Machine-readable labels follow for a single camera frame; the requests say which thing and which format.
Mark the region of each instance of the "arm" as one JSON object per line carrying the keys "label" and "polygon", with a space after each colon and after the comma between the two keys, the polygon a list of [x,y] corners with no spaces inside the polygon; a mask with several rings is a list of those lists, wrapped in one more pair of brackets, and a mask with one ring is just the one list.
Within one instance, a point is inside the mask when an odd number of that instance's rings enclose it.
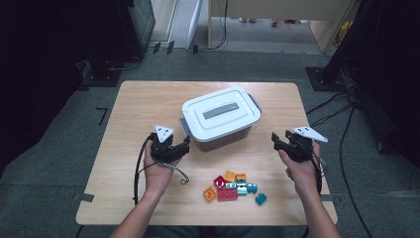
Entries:
{"label": "arm", "polygon": [[[313,152],[319,157],[320,147],[316,143],[313,143]],[[287,175],[294,181],[294,187],[302,201],[311,235],[313,237],[341,237],[321,201],[313,164],[310,161],[295,163],[282,150],[279,150],[278,154],[287,165]]]}
{"label": "arm", "polygon": [[[154,163],[151,156],[151,145],[152,141],[148,141],[145,147],[144,167]],[[172,164],[176,166],[179,161],[180,159]],[[173,170],[161,164],[148,167],[144,172],[146,178],[145,193],[111,237],[143,237],[152,218],[152,214],[173,175]]]}

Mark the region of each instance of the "yellow lego brick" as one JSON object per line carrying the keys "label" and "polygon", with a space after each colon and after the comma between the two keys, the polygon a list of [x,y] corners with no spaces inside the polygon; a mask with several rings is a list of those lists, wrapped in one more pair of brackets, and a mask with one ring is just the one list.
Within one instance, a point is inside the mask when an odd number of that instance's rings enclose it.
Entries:
{"label": "yellow lego brick", "polygon": [[247,179],[247,175],[245,174],[236,174],[235,175],[237,180],[246,180]]}
{"label": "yellow lego brick", "polygon": [[213,189],[213,187],[209,186],[207,189],[203,191],[203,195],[206,197],[208,201],[216,197],[216,191]]}
{"label": "yellow lego brick", "polygon": [[235,173],[230,172],[230,171],[226,171],[225,180],[226,181],[231,181],[231,182],[235,181]]}

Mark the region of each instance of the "white plastic box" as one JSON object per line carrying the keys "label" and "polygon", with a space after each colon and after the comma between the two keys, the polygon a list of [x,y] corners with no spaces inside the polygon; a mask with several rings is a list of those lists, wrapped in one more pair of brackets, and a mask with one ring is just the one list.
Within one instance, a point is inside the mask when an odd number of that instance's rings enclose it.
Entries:
{"label": "white plastic box", "polygon": [[182,106],[180,119],[186,134],[200,151],[211,151],[247,137],[262,112],[254,99],[240,86],[212,92]]}

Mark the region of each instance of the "person's right hand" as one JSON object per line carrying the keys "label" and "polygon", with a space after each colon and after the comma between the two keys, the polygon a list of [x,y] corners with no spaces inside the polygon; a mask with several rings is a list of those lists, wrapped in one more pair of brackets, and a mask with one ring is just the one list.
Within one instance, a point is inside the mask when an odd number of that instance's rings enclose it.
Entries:
{"label": "person's right hand", "polygon": [[[313,142],[313,152],[319,158],[320,146]],[[315,192],[318,194],[317,182],[315,178],[315,168],[311,161],[296,163],[292,161],[287,153],[282,150],[278,151],[281,160],[287,165],[286,173],[294,181],[294,188],[297,194],[309,195]]]}
{"label": "person's right hand", "polygon": [[[152,140],[149,140],[146,143],[145,147],[145,159],[144,159],[144,167],[145,169],[145,177],[146,177],[146,193],[152,194],[153,197],[160,198],[166,188],[169,186],[170,179],[173,175],[173,170],[162,165],[161,163],[155,163],[154,159],[152,159],[151,151],[152,151]],[[172,162],[173,166],[176,166],[181,158]]]}

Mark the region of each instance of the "wooden table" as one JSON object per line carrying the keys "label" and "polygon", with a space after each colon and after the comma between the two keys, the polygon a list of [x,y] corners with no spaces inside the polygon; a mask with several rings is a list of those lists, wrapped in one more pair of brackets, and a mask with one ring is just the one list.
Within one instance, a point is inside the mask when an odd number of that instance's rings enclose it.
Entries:
{"label": "wooden table", "polygon": [[[178,167],[190,182],[180,184],[181,174],[172,181],[160,200],[150,224],[153,225],[304,225],[301,202],[285,165],[273,149],[271,132],[284,138],[284,131],[308,124],[297,86],[277,82],[187,82],[125,81],[120,88],[85,193],[95,195],[93,202],[81,201],[76,220],[79,224],[120,224],[134,207],[134,173],[140,148],[155,124],[174,128],[173,145],[184,135],[178,118],[182,104],[192,98],[242,86],[262,108],[262,118],[248,137],[203,153],[195,143]],[[235,201],[208,202],[203,191],[213,180],[229,170],[247,175],[256,183],[267,201],[258,206],[257,194],[240,196]],[[145,189],[140,176],[139,195]],[[322,193],[329,194],[323,181]],[[337,222],[332,201],[324,202]]]}
{"label": "wooden table", "polygon": [[[226,17],[309,20],[321,53],[326,53],[343,23],[348,20],[352,11],[355,11],[353,7],[356,1],[229,0]],[[208,48],[212,48],[212,18],[224,17],[225,6],[226,0],[209,0]]]}

